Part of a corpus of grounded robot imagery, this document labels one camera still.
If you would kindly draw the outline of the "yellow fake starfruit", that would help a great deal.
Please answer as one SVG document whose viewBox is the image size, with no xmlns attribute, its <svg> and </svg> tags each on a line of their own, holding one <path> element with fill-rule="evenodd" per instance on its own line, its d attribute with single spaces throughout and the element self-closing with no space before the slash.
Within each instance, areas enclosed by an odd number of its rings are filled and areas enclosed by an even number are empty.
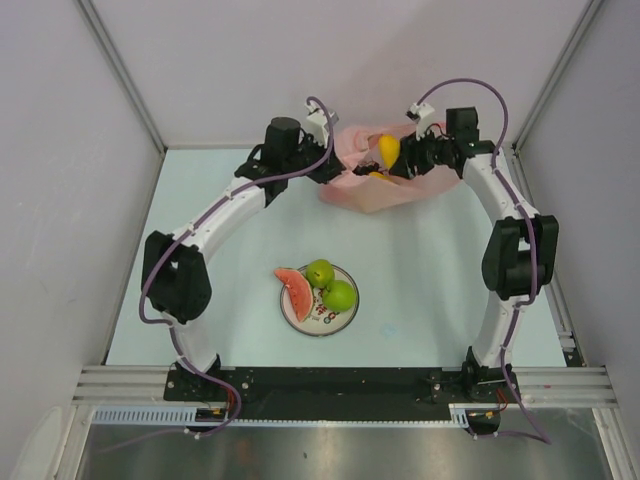
<svg viewBox="0 0 640 480">
<path fill-rule="evenodd" d="M 378 150 L 382 163 L 390 170 L 400 156 L 400 141 L 392 135 L 381 135 L 378 140 Z"/>
</svg>

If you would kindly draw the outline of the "yellow fake banana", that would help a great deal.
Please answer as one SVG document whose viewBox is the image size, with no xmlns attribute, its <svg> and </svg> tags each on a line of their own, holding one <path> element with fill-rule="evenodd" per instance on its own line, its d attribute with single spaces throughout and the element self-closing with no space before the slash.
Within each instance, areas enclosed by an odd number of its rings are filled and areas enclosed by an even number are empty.
<svg viewBox="0 0 640 480">
<path fill-rule="evenodd" d="M 381 179 L 381 180 L 392 182 L 391 178 L 388 175 L 385 175 L 385 174 L 383 174 L 383 173 L 381 173 L 379 171 L 370 172 L 368 174 L 368 176 L 372 177 L 372 178 L 378 178 L 378 179 Z"/>
</svg>

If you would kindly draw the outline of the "pink plastic bag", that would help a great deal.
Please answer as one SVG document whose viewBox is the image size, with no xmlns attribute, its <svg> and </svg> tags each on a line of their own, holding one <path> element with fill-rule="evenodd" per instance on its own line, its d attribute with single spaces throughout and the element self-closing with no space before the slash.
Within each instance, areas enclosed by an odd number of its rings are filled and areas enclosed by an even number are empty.
<svg viewBox="0 0 640 480">
<path fill-rule="evenodd" d="M 436 166 L 413 179 L 392 176 L 380 158 L 378 143 L 383 136 L 399 140 L 413 135 L 409 124 L 393 126 L 350 126 L 335 137 L 335 152 L 345 170 L 318 189 L 318 198 L 358 213 L 374 213 L 397 205 L 430 199 L 460 183 L 456 173 Z"/>
</svg>

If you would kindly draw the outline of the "green fake pear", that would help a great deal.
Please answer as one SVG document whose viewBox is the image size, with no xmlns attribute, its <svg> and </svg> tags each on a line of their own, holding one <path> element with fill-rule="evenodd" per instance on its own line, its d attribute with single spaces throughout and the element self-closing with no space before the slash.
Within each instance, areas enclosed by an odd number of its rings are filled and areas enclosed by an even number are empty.
<svg viewBox="0 0 640 480">
<path fill-rule="evenodd" d="M 335 271 L 328 260 L 317 259 L 306 266 L 305 276 L 312 287 L 324 289 L 335 279 Z"/>
</svg>

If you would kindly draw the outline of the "red watermelon slice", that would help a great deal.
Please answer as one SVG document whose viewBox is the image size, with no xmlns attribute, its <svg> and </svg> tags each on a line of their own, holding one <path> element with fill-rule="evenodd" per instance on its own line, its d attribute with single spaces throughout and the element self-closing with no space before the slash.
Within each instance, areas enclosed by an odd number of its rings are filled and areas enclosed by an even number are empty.
<svg viewBox="0 0 640 480">
<path fill-rule="evenodd" d="M 274 270 L 276 278 L 284 285 L 296 320 L 304 322 L 311 314 L 314 305 L 314 295 L 311 284 L 299 271 L 289 268 L 277 268 Z"/>
</svg>

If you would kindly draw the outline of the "green fake guava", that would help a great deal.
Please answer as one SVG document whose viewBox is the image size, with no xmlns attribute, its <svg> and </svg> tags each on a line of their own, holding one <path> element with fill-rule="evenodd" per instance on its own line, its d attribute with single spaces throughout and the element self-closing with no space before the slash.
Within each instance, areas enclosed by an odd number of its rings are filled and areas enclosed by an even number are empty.
<svg viewBox="0 0 640 480">
<path fill-rule="evenodd" d="M 351 309 L 357 301 L 354 287 L 343 280 L 333 280 L 324 289 L 322 302 L 329 310 L 337 313 Z"/>
</svg>

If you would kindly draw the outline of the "round printed plate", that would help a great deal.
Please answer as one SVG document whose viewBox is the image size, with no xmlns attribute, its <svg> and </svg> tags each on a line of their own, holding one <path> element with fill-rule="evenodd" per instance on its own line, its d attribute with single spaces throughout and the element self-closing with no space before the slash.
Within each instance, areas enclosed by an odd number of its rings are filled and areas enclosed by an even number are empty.
<svg viewBox="0 0 640 480">
<path fill-rule="evenodd" d="M 360 295 L 357 284 L 353 277 L 344 269 L 337 265 L 333 265 L 333 268 L 335 271 L 334 280 L 343 280 L 349 282 L 354 287 L 357 293 L 358 299 L 355 305 L 346 312 L 337 313 L 329 310 L 324 306 L 322 302 L 322 294 L 324 289 L 312 287 L 314 295 L 314 305 L 312 312 L 304 322 L 298 322 L 296 320 L 293 307 L 289 300 L 289 295 L 284 285 L 281 283 L 282 288 L 279 298 L 280 310 L 285 321 L 297 332 L 310 337 L 327 337 L 344 330 L 356 316 L 360 302 Z M 299 270 L 305 276 L 306 265 L 298 268 L 297 270 Z"/>
</svg>

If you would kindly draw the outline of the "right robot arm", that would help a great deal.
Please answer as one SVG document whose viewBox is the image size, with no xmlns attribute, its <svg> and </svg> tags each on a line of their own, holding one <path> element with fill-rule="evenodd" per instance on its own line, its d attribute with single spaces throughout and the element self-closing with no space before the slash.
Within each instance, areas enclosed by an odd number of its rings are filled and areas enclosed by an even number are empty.
<svg viewBox="0 0 640 480">
<path fill-rule="evenodd" d="M 475 108 L 447 110 L 440 135 L 431 130 L 432 113 L 426 103 L 409 108 L 407 116 L 416 131 L 401 139 L 390 172 L 413 179 L 437 166 L 453 170 L 493 224 L 481 262 L 488 302 L 457 380 L 469 399 L 484 401 L 497 387 L 513 383 L 509 359 L 518 323 L 553 277 L 559 223 L 552 215 L 540 214 L 517 190 L 499 163 L 500 147 L 480 139 Z"/>
</svg>

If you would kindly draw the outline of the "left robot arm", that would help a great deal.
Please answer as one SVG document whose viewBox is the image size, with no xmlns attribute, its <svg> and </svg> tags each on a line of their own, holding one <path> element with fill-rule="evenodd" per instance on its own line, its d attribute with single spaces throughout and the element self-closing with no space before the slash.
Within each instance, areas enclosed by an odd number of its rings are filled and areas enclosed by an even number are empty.
<svg viewBox="0 0 640 480">
<path fill-rule="evenodd" d="M 334 150 L 337 115 L 314 108 L 304 122 L 275 117 L 234 172 L 220 197 L 171 233 L 152 232 L 144 244 L 138 312 L 151 305 L 156 322 L 169 329 L 179 364 L 189 370 L 186 387 L 197 398 L 214 397 L 220 374 L 211 369 L 219 355 L 203 327 L 212 298 L 208 263 L 244 222 L 268 207 L 290 180 L 308 177 L 326 184 L 343 166 Z"/>
</svg>

